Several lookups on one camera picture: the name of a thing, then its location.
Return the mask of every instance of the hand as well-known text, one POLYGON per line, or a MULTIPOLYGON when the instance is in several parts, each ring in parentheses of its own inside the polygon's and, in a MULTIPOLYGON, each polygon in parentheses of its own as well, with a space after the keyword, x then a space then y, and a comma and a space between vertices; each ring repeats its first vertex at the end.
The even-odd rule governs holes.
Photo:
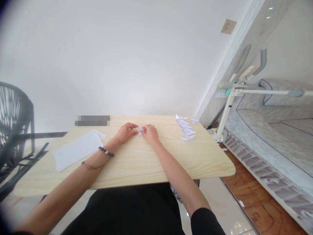
POLYGON ((127 141, 133 135, 138 134, 138 131, 130 131, 129 129, 137 128, 138 126, 134 123, 126 123, 118 130, 116 135, 113 137, 119 144, 127 141))
POLYGON ((151 146, 155 146, 161 143, 157 134, 157 129, 154 126, 148 124, 144 125, 142 128, 143 130, 141 130, 141 133, 151 146))

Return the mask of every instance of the wooden table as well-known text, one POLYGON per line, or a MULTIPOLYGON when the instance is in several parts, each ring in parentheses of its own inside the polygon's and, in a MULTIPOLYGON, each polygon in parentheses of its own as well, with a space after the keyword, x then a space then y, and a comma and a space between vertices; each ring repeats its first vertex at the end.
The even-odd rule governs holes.
MULTIPOLYGON (((149 123, 154 125, 162 144, 193 179, 230 176, 235 173, 234 164, 199 122, 190 124, 192 130, 196 131, 196 138, 193 141, 182 141, 180 136, 184 134, 175 120, 175 116, 111 116, 110 126, 74 127, 20 179, 14 193, 18 196, 50 193, 89 157, 57 172, 52 154, 54 150, 92 129, 107 135, 102 140, 105 144, 127 122, 135 123, 140 127, 149 123)), ((168 181, 157 155, 142 135, 136 135, 123 143, 114 154, 115 157, 104 165, 90 189, 168 181)))

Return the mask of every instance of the gray sofa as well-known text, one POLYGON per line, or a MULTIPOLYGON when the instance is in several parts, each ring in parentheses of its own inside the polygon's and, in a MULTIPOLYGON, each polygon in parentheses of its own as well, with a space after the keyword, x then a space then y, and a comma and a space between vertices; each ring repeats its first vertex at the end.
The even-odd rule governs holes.
MULTIPOLYGON (((259 89, 313 90, 313 86, 262 79, 259 89)), ((313 97, 244 94, 234 99, 223 141, 309 234, 313 234, 312 118, 313 97)))

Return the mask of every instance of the black shirt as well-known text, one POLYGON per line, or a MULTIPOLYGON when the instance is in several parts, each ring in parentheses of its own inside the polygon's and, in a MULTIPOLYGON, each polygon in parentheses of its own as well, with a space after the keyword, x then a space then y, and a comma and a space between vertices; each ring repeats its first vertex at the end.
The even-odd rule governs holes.
MULTIPOLYGON (((193 235, 225 234, 215 215, 206 208, 193 213, 191 230, 193 235)), ((68 234, 163 235, 184 232, 170 184, 160 183, 97 190, 85 210, 62 233, 68 234)))

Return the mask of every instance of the wrist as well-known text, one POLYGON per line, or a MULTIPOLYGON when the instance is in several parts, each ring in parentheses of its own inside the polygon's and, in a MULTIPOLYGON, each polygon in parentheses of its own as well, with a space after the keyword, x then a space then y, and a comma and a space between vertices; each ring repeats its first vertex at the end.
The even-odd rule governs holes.
POLYGON ((112 138, 108 141, 108 143, 104 146, 104 148, 111 152, 111 153, 114 153, 115 149, 120 145, 121 143, 115 139, 115 138, 112 138))
POLYGON ((154 150, 156 150, 156 149, 163 147, 163 144, 161 143, 161 141, 158 141, 158 142, 151 144, 151 146, 154 150))

